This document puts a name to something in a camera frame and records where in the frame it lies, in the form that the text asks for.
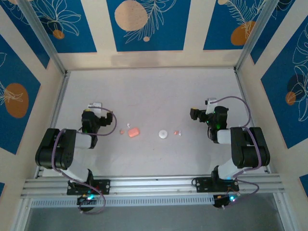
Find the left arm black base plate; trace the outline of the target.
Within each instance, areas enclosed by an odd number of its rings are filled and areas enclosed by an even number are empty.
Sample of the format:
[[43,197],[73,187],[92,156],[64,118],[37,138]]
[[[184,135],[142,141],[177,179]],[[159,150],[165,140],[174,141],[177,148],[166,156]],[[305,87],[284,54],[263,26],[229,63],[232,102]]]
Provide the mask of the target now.
[[[109,191],[111,188],[110,183],[111,183],[110,180],[91,180],[90,182],[88,182],[90,186],[99,190],[103,195],[109,194]],[[90,194],[98,195],[99,193],[87,186],[69,181],[66,194],[82,196],[84,194],[85,195],[90,195]]]

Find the aluminium side rail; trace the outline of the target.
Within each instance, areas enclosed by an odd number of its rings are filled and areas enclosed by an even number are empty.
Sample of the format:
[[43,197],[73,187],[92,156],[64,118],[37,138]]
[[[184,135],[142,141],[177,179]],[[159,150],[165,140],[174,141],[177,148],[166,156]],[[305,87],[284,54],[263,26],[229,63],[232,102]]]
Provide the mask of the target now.
[[68,85],[68,82],[69,82],[70,74],[71,74],[71,71],[66,71],[66,73],[64,75],[61,86],[60,86],[58,93],[57,93],[55,106],[54,106],[54,109],[53,109],[53,112],[52,112],[51,122],[50,122],[48,128],[55,128],[55,126],[57,124],[59,114],[60,114],[60,110],[61,110],[61,107],[62,107],[62,103],[63,103],[63,100],[64,100],[65,92],[66,92],[67,85]]
[[[249,103],[248,103],[248,99],[247,99],[247,97],[246,97],[246,93],[245,93],[244,88],[243,88],[243,86],[242,86],[240,77],[239,77],[239,75],[238,75],[236,72],[235,72],[235,77],[236,77],[236,79],[237,79],[238,86],[239,86],[239,89],[240,89],[242,98],[246,101],[247,104],[249,104]],[[255,123],[254,123],[254,121],[253,121],[252,115],[250,116],[250,118],[251,118],[251,119],[250,119],[249,125],[250,125],[251,127],[254,127],[254,126],[255,126]],[[265,173],[268,173],[268,174],[270,173],[270,169],[268,168],[268,166],[265,166],[265,167],[263,167],[263,168],[264,168],[264,172],[265,172]]]

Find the aluminium frame post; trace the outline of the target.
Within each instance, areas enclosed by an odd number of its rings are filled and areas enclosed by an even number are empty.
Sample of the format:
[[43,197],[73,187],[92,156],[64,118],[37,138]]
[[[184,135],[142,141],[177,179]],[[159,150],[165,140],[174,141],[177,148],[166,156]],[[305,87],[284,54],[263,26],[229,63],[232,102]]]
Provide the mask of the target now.
[[50,37],[48,36],[44,26],[40,22],[37,14],[32,8],[31,4],[27,0],[16,0],[18,7],[35,33],[36,37],[39,39],[44,50],[50,57],[50,59],[55,64],[58,71],[65,77],[67,70],[64,67],[56,48],[54,47]]
[[262,31],[264,30],[267,22],[269,21],[273,11],[275,10],[279,0],[266,0],[264,8],[260,12],[260,15],[249,35],[247,42],[245,43],[241,55],[234,66],[234,71],[236,74],[239,73],[243,63],[245,62],[248,55],[251,53],[256,42],[258,41]]

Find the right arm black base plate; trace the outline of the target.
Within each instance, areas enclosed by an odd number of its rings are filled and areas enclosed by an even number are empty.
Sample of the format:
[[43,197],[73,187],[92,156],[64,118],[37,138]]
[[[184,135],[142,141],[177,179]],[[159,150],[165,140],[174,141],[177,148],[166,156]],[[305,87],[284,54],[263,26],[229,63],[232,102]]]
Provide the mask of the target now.
[[211,177],[199,177],[193,179],[193,186],[196,187],[198,193],[227,193],[238,192],[239,185],[236,180],[221,180]]

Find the aluminium mounting rail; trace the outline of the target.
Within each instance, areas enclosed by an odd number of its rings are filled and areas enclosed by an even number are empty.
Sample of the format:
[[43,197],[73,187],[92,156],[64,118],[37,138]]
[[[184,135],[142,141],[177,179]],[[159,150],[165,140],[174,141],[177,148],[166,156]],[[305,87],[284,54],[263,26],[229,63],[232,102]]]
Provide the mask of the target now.
[[[108,196],[165,196],[195,195],[192,186],[195,176],[162,177],[107,177],[110,180]],[[259,186],[259,193],[282,193],[284,185],[279,174],[243,174],[238,178],[239,192],[249,194]],[[48,198],[66,196],[68,180],[64,177],[27,179],[21,198]]]

